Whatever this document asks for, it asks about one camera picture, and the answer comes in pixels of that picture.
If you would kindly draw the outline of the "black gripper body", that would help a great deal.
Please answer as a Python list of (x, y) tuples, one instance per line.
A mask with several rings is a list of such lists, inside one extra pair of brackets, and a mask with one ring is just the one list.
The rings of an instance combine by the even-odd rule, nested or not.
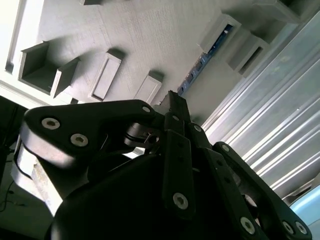
[(140, 156), (59, 207), (53, 240), (238, 240), (240, 219), (190, 156)]

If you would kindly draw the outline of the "black bar gripper right finger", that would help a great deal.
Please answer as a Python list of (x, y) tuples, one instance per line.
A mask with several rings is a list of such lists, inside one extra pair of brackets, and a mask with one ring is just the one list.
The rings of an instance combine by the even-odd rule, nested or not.
[(215, 184), (213, 194), (222, 201), (226, 220), (219, 230), (221, 240), (310, 240), (307, 225), (281, 198), (224, 142), (211, 145), (206, 134), (192, 123), (187, 102), (179, 99), (195, 163), (203, 177)]

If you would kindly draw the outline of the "black plate gripper left finger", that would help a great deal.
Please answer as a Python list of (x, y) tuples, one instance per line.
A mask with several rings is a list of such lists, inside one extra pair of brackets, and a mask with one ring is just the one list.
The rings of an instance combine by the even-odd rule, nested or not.
[(141, 156), (189, 156), (191, 138), (170, 91), (155, 110), (138, 99), (44, 106), (28, 110), (21, 145), (35, 157), (53, 218), (77, 189), (97, 183)]

